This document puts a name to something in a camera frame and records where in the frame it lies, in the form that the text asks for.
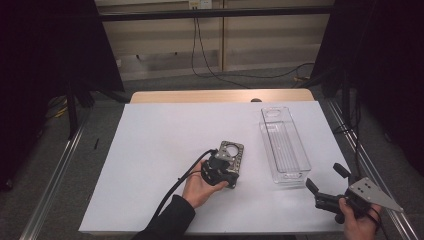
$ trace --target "gray floor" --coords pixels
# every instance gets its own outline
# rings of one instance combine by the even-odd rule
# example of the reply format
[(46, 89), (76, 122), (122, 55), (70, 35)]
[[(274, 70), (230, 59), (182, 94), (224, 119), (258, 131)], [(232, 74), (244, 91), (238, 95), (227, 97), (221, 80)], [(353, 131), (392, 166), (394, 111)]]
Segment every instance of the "gray floor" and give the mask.
[[(245, 74), (273, 76), (286, 72), (287, 69), (267, 69), (244, 71)], [(310, 68), (301, 69), (300, 76), (305, 76)], [(274, 79), (245, 78), (239, 76), (225, 77), (250, 88), (291, 88), (294, 73)], [(135, 91), (183, 90), (183, 89), (236, 89), (234, 84), (215, 78), (200, 78), (194, 75), (157, 78), (125, 82), (126, 94)], [(319, 100), (331, 128), (336, 128), (335, 121), (320, 87), (311, 89)], [(104, 160), (107, 156), (116, 127), (123, 111), (123, 105), (101, 94), (93, 93), (96, 104), (91, 113), (54, 202), (38, 233), (37, 239), (129, 239), (131, 235), (94, 237), (78, 232), (90, 195), (94, 190)], [(419, 236), (424, 236), (424, 179), (407, 163), (399, 147), (386, 141), (384, 130), (374, 117), (362, 106), (360, 139), (373, 160), (376, 168), (392, 191), (398, 203), (405, 211)], [(36, 205), (55, 170), (58, 160), (67, 144), (68, 120), (66, 114), (61, 118), (49, 120), (32, 150), (28, 160), (14, 179), (14, 189), (0, 193), (0, 239), (19, 239)], [(336, 134), (346, 161), (354, 168), (354, 154), (343, 134)], [(387, 214), (383, 213), (383, 222), (390, 239), (401, 239)], [(381, 232), (378, 239), (384, 239)], [(228, 239), (284, 239), (283, 236), (234, 236)], [(343, 239), (341, 234), (310, 235), (303, 239)]]

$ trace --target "white tabletop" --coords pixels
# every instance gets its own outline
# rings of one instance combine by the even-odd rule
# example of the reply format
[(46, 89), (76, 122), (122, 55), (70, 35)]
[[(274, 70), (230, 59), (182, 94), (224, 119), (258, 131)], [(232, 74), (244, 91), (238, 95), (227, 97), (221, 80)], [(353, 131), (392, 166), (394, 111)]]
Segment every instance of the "white tabletop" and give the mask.
[[(324, 193), (341, 194), (346, 166), (315, 101), (274, 103), (152, 103), (126, 105), (80, 231), (138, 232), (192, 163), (221, 141), (245, 146), (237, 187), (215, 193), (196, 209), (187, 234), (280, 234), (342, 231), (334, 214), (315, 208), (306, 188), (272, 181), (260, 129), (263, 107), (290, 108), (312, 170)], [(177, 189), (181, 194), (183, 185)]]

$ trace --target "transparent plastic box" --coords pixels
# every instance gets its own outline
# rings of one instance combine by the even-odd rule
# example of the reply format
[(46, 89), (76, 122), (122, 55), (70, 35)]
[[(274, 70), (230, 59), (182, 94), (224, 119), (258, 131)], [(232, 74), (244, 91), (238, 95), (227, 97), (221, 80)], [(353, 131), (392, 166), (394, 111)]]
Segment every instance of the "transparent plastic box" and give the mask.
[(263, 108), (259, 125), (274, 182), (304, 185), (311, 165), (289, 108)]

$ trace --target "black cable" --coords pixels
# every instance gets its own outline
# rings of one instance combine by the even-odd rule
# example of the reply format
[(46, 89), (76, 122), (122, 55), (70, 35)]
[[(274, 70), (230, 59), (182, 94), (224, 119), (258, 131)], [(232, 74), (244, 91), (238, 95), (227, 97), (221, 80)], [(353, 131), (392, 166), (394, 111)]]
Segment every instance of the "black cable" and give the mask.
[(153, 214), (153, 217), (152, 217), (152, 219), (150, 220), (150, 222), (149, 222), (149, 225), (150, 225), (150, 223), (152, 223), (152, 221), (154, 220), (154, 219), (156, 219), (158, 216), (159, 216), (159, 213), (161, 212), (161, 210), (162, 210), (162, 208), (163, 208), (163, 206), (165, 205), (165, 203), (166, 203), (166, 201), (168, 200), (168, 198), (171, 196), (171, 194), (173, 193), (173, 192), (175, 192), (175, 190), (181, 185), (181, 183), (182, 182), (184, 182), (184, 180), (186, 180), (186, 178), (190, 175), (190, 174), (192, 174), (191, 173), (191, 170), (193, 170), (193, 168), (197, 165), (197, 163), (199, 163), (200, 162), (200, 160), (202, 160), (203, 159), (203, 157), (204, 156), (206, 156), (207, 154), (209, 154), (209, 153), (213, 153), (213, 152), (216, 152), (217, 150), (214, 150), (214, 149), (210, 149), (210, 150), (208, 150), (208, 151), (206, 151), (206, 152), (204, 152), (194, 163), (193, 163), (193, 165), (187, 170), (187, 172), (186, 173), (184, 173), (184, 175), (181, 177), (181, 178), (178, 178), (178, 181), (174, 184), (174, 186), (172, 186), (172, 188), (171, 189), (169, 189), (169, 191), (166, 193), (166, 195), (165, 195), (165, 197), (162, 199), (162, 201), (160, 202), (160, 204), (159, 204), (159, 206), (158, 206), (158, 208), (156, 209), (156, 212)]
[(233, 81), (222, 79), (218, 75), (216, 75), (214, 72), (212, 72), (211, 68), (209, 67), (208, 60), (206, 59), (205, 50), (203, 48), (202, 35), (200, 33), (200, 25), (199, 25), (199, 19), (198, 18), (195, 18), (194, 19), (194, 44), (193, 44), (193, 51), (192, 51), (192, 54), (191, 54), (191, 67), (192, 67), (193, 73), (196, 76), (198, 76), (198, 77), (202, 77), (201, 75), (199, 75), (199, 74), (196, 73), (196, 71), (194, 70), (194, 66), (193, 66), (194, 65), (193, 64), (193, 56), (194, 56), (194, 49), (196, 47), (196, 35), (197, 35), (197, 32), (199, 32), (200, 46), (202, 48), (202, 54), (203, 54), (203, 58), (204, 58), (205, 63), (206, 63), (206, 67), (208, 68), (209, 72), (213, 75), (213, 77), (215, 77), (216, 79), (218, 79), (220, 81), (223, 81), (223, 82), (235, 84), (237, 86), (240, 86), (240, 87), (243, 87), (243, 88), (246, 88), (246, 89), (250, 89), (250, 87), (244, 86), (242, 84), (239, 84), (239, 83), (236, 83), (236, 82), (233, 82)]
[[(207, 66), (207, 68), (208, 68), (209, 72), (210, 72), (212, 75), (206, 75), (206, 76), (205, 76), (205, 75), (200, 75), (200, 74), (198, 74), (198, 73), (194, 70), (194, 62), (193, 62), (193, 61), (194, 61), (194, 50), (195, 50), (195, 48), (196, 48), (196, 36), (197, 36), (197, 31), (199, 32), (199, 40), (200, 40), (200, 45), (201, 45), (201, 48), (202, 48), (203, 58), (204, 58), (204, 60), (205, 60), (205, 63), (206, 63), (206, 66)], [(205, 56), (205, 51), (204, 51), (204, 48), (203, 48), (202, 36), (201, 36), (201, 32), (200, 32), (199, 19), (197, 19), (197, 18), (196, 18), (196, 19), (194, 20), (194, 40), (193, 40), (193, 50), (192, 50), (192, 53), (191, 53), (191, 68), (192, 68), (193, 73), (194, 73), (196, 76), (198, 76), (198, 77), (202, 77), (202, 78), (215, 77), (215, 78), (217, 78), (217, 79), (219, 79), (219, 80), (221, 80), (221, 81), (229, 82), (229, 83), (232, 83), (232, 84), (236, 84), (236, 85), (238, 85), (238, 86), (241, 86), (241, 87), (244, 87), (244, 88), (248, 88), (248, 89), (249, 89), (249, 87), (246, 87), (246, 86), (244, 86), (244, 85), (241, 85), (241, 84), (238, 84), (238, 83), (235, 83), (235, 82), (232, 82), (232, 81), (228, 81), (228, 80), (225, 80), (225, 79), (222, 79), (222, 78), (219, 78), (219, 77), (225, 76), (225, 77), (247, 77), (247, 78), (259, 78), (259, 79), (272, 79), (272, 78), (284, 77), (284, 76), (287, 76), (287, 75), (289, 75), (289, 74), (291, 74), (291, 73), (293, 73), (293, 72), (298, 73), (298, 70), (299, 70), (301, 67), (304, 67), (304, 66), (307, 66), (307, 65), (314, 65), (314, 64), (315, 64), (315, 63), (303, 63), (303, 64), (301, 64), (301, 65), (297, 66), (296, 68), (294, 68), (293, 70), (290, 70), (290, 71), (288, 71), (288, 72), (286, 72), (286, 73), (283, 73), (283, 74), (274, 75), (274, 76), (255, 76), (255, 75), (233, 74), (233, 73), (221, 73), (221, 74), (216, 74), (216, 73), (214, 73), (214, 72), (210, 69), (209, 64), (208, 64), (208, 61), (207, 61), (206, 56)]]
[(356, 140), (355, 140), (355, 164), (356, 164), (356, 170), (357, 170), (357, 176), (359, 178), (362, 178), (362, 172), (361, 168), (359, 166), (359, 123), (361, 121), (361, 104), (358, 97), (358, 92), (356, 92), (356, 99), (355, 99), (355, 133), (356, 133)]
[(374, 211), (377, 214), (378, 219), (379, 219), (378, 222), (380, 223), (379, 227), (381, 228), (381, 231), (383, 232), (383, 234), (386, 237), (386, 239), (389, 240), (389, 236), (387, 235), (386, 229), (383, 226), (383, 221), (381, 219), (380, 213), (378, 213), (374, 208), (371, 208), (371, 210)]
[(191, 172), (191, 173), (187, 176), (187, 178), (188, 178), (188, 177), (190, 177), (191, 175), (193, 175), (193, 174), (195, 174), (195, 173), (199, 173), (199, 172), (202, 172), (202, 171), (194, 171), (194, 172)]

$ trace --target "metal bracket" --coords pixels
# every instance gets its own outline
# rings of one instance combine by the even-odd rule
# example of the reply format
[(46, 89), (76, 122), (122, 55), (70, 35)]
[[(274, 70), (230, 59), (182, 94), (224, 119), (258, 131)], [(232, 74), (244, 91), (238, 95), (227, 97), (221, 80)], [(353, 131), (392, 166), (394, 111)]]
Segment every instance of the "metal bracket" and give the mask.
[(378, 204), (397, 212), (404, 211), (403, 208), (367, 177), (350, 185), (349, 190), (367, 202)]

